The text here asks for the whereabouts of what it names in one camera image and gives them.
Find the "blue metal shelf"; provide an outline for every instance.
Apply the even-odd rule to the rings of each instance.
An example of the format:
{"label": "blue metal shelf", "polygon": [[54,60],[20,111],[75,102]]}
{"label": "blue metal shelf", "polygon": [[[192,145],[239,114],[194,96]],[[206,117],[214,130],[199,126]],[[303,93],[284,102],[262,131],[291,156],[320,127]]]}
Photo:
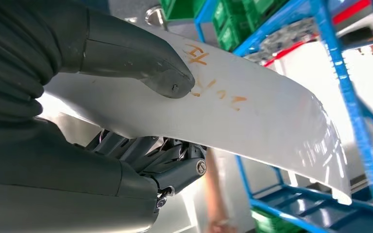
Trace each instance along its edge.
{"label": "blue metal shelf", "polygon": [[368,188],[353,197],[351,205],[341,205],[328,193],[308,188],[291,187],[279,182],[259,192],[252,193],[245,175],[241,158],[237,156],[238,168],[251,206],[280,217],[309,232],[326,233],[373,233],[373,204]]}
{"label": "blue metal shelf", "polygon": [[[328,6],[332,15],[345,10],[356,0],[329,0]],[[202,42],[205,42],[203,32],[201,30],[201,23],[212,22],[212,15],[215,10],[217,0],[207,0],[202,7],[201,12],[194,20],[198,31],[198,36]],[[237,49],[234,54],[244,56],[259,50],[260,42],[272,32],[275,32],[285,25],[296,22],[306,17],[313,16],[311,13],[311,6],[307,0],[290,0],[284,7],[268,19],[255,33],[248,37]]]}
{"label": "blue metal shelf", "polygon": [[[203,42],[204,36],[200,24],[211,21],[216,1],[207,0],[199,16],[195,19],[199,37]],[[373,197],[373,143],[365,122],[365,118],[373,121],[373,113],[356,95],[342,57],[343,50],[353,49],[357,45],[343,47],[338,41],[332,25],[332,15],[344,10],[355,1],[289,0],[282,9],[247,38],[234,51],[234,54],[244,56],[255,52],[259,49],[258,45],[261,41],[272,32],[306,17],[315,18],[321,38],[326,44],[334,70],[339,78],[340,90],[353,125],[356,144],[360,151],[361,160],[370,184],[369,189]],[[369,44],[373,44],[373,42],[363,43],[359,46]],[[373,204],[354,200],[350,206],[341,205],[326,193],[284,184],[278,170],[276,170],[278,184],[252,193],[239,157],[237,157],[237,163],[251,206],[261,208],[310,232],[373,232]],[[278,191],[259,199],[254,198],[255,195],[271,191],[271,189],[277,187],[280,187]]]}

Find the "dark gray robot finger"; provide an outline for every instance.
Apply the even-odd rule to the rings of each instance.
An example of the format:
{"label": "dark gray robot finger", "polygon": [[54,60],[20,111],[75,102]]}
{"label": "dark gray robot finger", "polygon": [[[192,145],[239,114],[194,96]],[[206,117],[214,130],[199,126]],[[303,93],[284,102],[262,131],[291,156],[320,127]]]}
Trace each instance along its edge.
{"label": "dark gray robot finger", "polygon": [[[70,1],[24,1],[52,28],[63,57],[61,72],[135,78],[175,99],[193,88],[188,67],[160,37]],[[60,5],[65,10],[51,10]]]}

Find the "round screw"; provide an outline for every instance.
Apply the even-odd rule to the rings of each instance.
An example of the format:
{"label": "round screw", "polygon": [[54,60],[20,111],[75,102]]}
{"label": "round screw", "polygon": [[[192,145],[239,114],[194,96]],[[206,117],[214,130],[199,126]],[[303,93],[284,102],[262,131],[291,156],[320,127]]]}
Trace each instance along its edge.
{"label": "round screw", "polygon": [[204,175],[206,172],[206,163],[204,160],[200,160],[197,162],[197,173],[199,175]]}

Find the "curved white panel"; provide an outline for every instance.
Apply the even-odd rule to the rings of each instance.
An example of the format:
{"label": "curved white panel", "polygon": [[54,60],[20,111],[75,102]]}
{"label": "curved white panel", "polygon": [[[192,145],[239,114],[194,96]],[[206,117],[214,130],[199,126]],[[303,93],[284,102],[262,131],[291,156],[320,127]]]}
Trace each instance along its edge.
{"label": "curved white panel", "polygon": [[59,74],[46,92],[79,118],[123,136],[165,136],[227,150],[350,195],[336,129],[311,92],[228,52],[153,33],[174,47],[195,77],[184,98],[165,98],[133,79],[82,74]]}

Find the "person's hand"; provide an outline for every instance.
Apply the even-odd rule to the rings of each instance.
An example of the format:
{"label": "person's hand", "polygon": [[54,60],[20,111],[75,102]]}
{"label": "person's hand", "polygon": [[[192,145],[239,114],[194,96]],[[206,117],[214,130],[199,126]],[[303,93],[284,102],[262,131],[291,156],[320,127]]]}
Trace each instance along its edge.
{"label": "person's hand", "polygon": [[237,233],[237,228],[224,223],[211,222],[207,233]]}

